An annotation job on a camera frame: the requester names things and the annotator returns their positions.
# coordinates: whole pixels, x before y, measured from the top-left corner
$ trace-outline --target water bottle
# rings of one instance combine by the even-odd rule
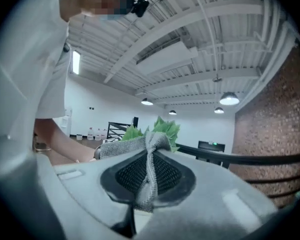
[[[101,133],[101,139],[102,140],[105,140],[107,138],[107,133],[108,133],[107,129],[103,129],[103,131]]]
[[[97,132],[95,133],[94,139],[96,141],[101,141],[101,130],[98,129]]]
[[[94,135],[95,135],[94,130],[92,130],[92,127],[90,127],[90,129],[88,130],[88,135],[86,136],[86,138],[89,141],[93,141]]]

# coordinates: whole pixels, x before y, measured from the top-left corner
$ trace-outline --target brick wall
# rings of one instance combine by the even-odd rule
[[[232,152],[246,156],[287,156],[300,153],[300,45],[291,50],[267,86],[235,115]],[[243,179],[279,179],[300,174],[300,163],[282,166],[231,165]],[[300,180],[254,185],[265,194],[300,187]],[[289,204],[293,195],[273,199]]]

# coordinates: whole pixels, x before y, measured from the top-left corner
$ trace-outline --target mesh vent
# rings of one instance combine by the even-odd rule
[[[155,154],[153,155],[153,163],[158,195],[178,185],[182,174],[177,168]],[[125,189],[136,194],[147,175],[146,166],[147,154],[144,154],[136,161],[119,170],[115,175],[115,179]]]
[[[177,168],[155,154],[153,155],[153,163],[158,195],[161,195],[178,185],[181,179],[181,172]]]
[[[147,175],[146,163],[147,154],[144,154],[119,170],[115,174],[116,181],[131,193],[136,194]]]

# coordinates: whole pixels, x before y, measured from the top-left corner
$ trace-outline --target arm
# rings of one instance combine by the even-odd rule
[[[94,158],[94,149],[66,136],[51,118],[36,119],[34,132],[54,151],[73,161],[89,162]]]

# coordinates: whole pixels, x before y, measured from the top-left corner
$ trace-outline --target person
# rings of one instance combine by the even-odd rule
[[[95,150],[66,136],[52,119],[65,115],[69,20],[79,14],[125,15],[133,4],[134,0],[22,0],[0,33],[0,134],[30,148],[34,130],[60,155],[80,163],[93,160]],[[12,88],[13,96],[6,97],[3,86]],[[15,118],[1,119],[6,110]]]

